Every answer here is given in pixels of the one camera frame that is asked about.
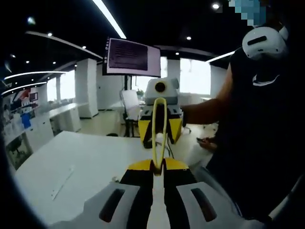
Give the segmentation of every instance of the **cabinet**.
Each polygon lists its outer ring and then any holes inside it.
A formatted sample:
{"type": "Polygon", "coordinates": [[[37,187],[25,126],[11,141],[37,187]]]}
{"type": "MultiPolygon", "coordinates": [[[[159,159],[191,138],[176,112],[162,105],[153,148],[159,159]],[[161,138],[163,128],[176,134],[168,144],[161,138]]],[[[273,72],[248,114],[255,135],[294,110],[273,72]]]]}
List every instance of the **cabinet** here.
{"type": "Polygon", "coordinates": [[[47,144],[54,137],[50,120],[41,116],[31,119],[31,127],[26,129],[25,143],[32,153],[35,153],[43,145],[47,144]]]}
{"type": "Polygon", "coordinates": [[[71,112],[71,117],[72,117],[72,127],[73,127],[73,131],[79,131],[81,129],[81,120],[80,120],[80,116],[78,113],[78,108],[75,107],[73,109],[70,110],[71,112]]]}
{"type": "Polygon", "coordinates": [[[81,121],[78,113],[78,108],[75,107],[58,116],[60,129],[62,131],[76,132],[81,129],[81,121]]]}

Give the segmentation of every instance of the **white pillar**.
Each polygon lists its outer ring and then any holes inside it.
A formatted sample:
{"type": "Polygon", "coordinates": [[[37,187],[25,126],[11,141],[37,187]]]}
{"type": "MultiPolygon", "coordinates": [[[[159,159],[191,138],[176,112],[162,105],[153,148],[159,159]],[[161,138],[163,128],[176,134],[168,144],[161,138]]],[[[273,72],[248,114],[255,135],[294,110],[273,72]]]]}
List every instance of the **white pillar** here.
{"type": "Polygon", "coordinates": [[[180,83],[180,60],[167,60],[167,77],[177,78],[180,83]]]}
{"type": "Polygon", "coordinates": [[[75,100],[78,104],[87,103],[79,107],[82,118],[92,118],[97,115],[96,98],[96,61],[86,59],[77,62],[75,71],[75,100]]]}
{"type": "Polygon", "coordinates": [[[61,100],[61,77],[56,77],[56,95],[57,95],[57,101],[61,100]]]}

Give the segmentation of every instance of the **monitor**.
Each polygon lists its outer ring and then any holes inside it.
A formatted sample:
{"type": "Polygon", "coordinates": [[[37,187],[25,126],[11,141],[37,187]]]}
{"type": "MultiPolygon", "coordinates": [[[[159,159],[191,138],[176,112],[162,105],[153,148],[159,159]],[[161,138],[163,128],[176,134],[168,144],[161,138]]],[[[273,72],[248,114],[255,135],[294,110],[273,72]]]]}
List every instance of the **monitor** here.
{"type": "Polygon", "coordinates": [[[110,38],[106,49],[108,51],[103,63],[103,74],[161,77],[159,48],[110,38]]]}
{"type": "Polygon", "coordinates": [[[30,102],[38,100],[38,93],[31,93],[30,94],[30,102]]]}

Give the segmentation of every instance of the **floor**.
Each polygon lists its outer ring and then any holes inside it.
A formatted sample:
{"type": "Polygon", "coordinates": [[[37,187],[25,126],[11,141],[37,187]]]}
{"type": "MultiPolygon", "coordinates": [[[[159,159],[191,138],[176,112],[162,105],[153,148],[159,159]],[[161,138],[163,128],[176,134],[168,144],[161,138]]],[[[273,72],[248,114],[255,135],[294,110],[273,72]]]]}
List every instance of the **floor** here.
{"type": "MultiPolygon", "coordinates": [[[[203,165],[211,159],[212,154],[203,150],[197,144],[196,138],[213,136],[216,128],[213,125],[208,125],[203,128],[202,125],[187,125],[192,132],[189,133],[188,129],[183,129],[182,136],[176,145],[171,146],[175,159],[184,161],[187,165],[191,166],[198,163],[202,159],[203,165]]],[[[92,119],[81,119],[81,130],[79,133],[90,135],[105,136],[110,133],[115,133],[118,136],[124,136],[125,125],[119,121],[119,114],[116,111],[100,111],[99,114],[92,119]]],[[[139,136],[139,131],[135,129],[135,136],[139,136]]],[[[162,141],[162,135],[157,136],[157,141],[162,141]]]]}

